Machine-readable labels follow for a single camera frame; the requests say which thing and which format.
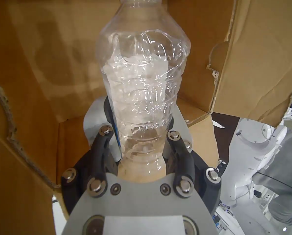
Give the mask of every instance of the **plastic bottle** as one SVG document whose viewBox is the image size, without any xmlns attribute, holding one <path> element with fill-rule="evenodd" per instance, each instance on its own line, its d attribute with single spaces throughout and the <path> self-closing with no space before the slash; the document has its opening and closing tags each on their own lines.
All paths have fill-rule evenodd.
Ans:
<svg viewBox="0 0 292 235">
<path fill-rule="evenodd" d="M 162 152 L 189 51 L 162 0 L 120 0 L 101 31 L 96 58 L 118 129 L 122 178 L 165 176 Z"/>
</svg>

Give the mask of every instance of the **metal screw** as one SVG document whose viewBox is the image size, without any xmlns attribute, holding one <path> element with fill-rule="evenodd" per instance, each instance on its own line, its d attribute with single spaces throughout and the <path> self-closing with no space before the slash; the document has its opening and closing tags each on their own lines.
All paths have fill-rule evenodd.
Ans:
<svg viewBox="0 0 292 235">
<path fill-rule="evenodd" d="M 214 184 L 218 184 L 221 181 L 221 177 L 219 177 L 218 173 L 214 170 L 214 168 L 207 168 L 206 176 L 207 179 Z"/>
<path fill-rule="evenodd" d="M 100 128 L 99 133 L 100 135 L 104 136 L 106 134 L 108 134 L 109 132 L 111 132 L 113 129 L 111 126 L 109 125 L 104 125 L 103 127 Z"/>
<path fill-rule="evenodd" d="M 162 184 L 160 186 L 160 192 L 164 195 L 164 196 L 168 196 L 171 193 L 171 187 L 168 184 Z"/>
<path fill-rule="evenodd" d="M 66 171 L 63 172 L 62 177 L 66 179 L 67 183 L 70 183 L 74 180 L 76 176 L 76 169 L 74 168 L 69 168 Z"/>
<path fill-rule="evenodd" d="M 87 192 L 91 197 L 98 197 L 105 193 L 106 181 L 100 181 L 99 179 L 91 178 L 87 183 Z"/>
<path fill-rule="evenodd" d="M 184 144 L 186 146 L 186 149 L 189 150 L 192 148 L 192 143 L 188 140 L 183 140 L 184 141 Z"/>
<path fill-rule="evenodd" d="M 219 177 L 219 175 L 217 174 L 217 172 L 214 171 L 214 170 L 209 171 L 208 174 L 209 174 L 209 177 L 210 177 L 212 180 L 214 180 L 214 181 L 216 181 L 216 180 L 218 179 L 218 177 Z"/>
<path fill-rule="evenodd" d="M 181 135 L 178 131 L 170 131 L 168 132 L 167 136 L 172 141 L 178 141 L 179 139 L 181 139 Z"/>
<path fill-rule="evenodd" d="M 189 181 L 187 181 L 187 180 L 181 180 L 180 187 L 181 187 L 181 189 L 182 189 L 182 191 L 184 193 L 188 193 L 189 190 L 190 190 L 190 188 L 191 188 L 191 185 L 190 185 L 190 182 Z"/>
<path fill-rule="evenodd" d="M 98 179 L 95 179 L 90 184 L 90 190 L 98 192 L 101 189 L 101 181 Z"/>
<path fill-rule="evenodd" d="M 194 184 L 189 177 L 181 176 L 180 183 L 175 189 L 178 196 L 185 198 L 190 197 L 194 190 Z"/>
<path fill-rule="evenodd" d="M 118 195 L 121 192 L 121 185 L 118 183 L 115 183 L 110 188 L 110 193 L 114 196 Z"/>
<path fill-rule="evenodd" d="M 175 132 L 175 131 L 172 131 L 172 132 L 170 133 L 170 136 L 171 136 L 172 138 L 176 139 L 176 138 L 178 138 L 179 133 L 178 133 L 178 132 Z"/>
</svg>

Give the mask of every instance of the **cardboard box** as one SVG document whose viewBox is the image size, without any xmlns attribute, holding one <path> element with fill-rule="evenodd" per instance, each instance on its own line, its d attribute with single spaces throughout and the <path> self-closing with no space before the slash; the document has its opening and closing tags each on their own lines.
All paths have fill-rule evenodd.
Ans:
<svg viewBox="0 0 292 235">
<path fill-rule="evenodd" d="M 177 104 L 215 167 L 213 111 L 276 126 L 290 104 L 292 0 L 165 1 L 192 43 Z M 88 150 L 83 116 L 105 94 L 94 43 L 118 6 L 0 0 L 0 234 L 55 233 L 52 195 Z"/>
</svg>

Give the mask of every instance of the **person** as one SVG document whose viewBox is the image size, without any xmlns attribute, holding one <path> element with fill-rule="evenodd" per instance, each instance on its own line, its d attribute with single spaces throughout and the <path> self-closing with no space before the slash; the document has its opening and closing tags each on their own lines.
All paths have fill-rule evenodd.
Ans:
<svg viewBox="0 0 292 235">
<path fill-rule="evenodd" d="M 275 220 L 284 224 L 284 231 L 292 235 L 292 131 L 288 130 L 281 146 L 270 166 L 258 171 L 252 179 L 256 185 L 278 195 L 268 209 Z"/>
</svg>

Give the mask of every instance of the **black cable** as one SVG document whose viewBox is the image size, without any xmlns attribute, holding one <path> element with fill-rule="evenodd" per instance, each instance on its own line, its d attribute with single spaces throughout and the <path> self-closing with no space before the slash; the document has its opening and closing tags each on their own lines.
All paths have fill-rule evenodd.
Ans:
<svg viewBox="0 0 292 235">
<path fill-rule="evenodd" d="M 261 172 L 257 172 L 257 173 L 259 173 L 259 174 L 261 174 L 261 175 L 263 175 L 263 176 L 266 176 L 266 177 L 268 177 L 268 178 L 274 179 L 275 181 L 278 181 L 278 182 L 282 183 L 283 185 L 288 186 L 288 187 L 290 187 L 290 188 L 292 189 L 292 187 L 291 187 L 290 185 L 285 184 L 285 183 L 283 183 L 282 181 L 280 181 L 280 180 L 278 180 L 278 179 L 275 179 L 275 178 L 273 178 L 273 177 L 270 177 L 270 176 L 268 176 L 268 175 L 266 175 L 266 174 L 263 174 L 263 173 L 261 173 Z"/>
</svg>

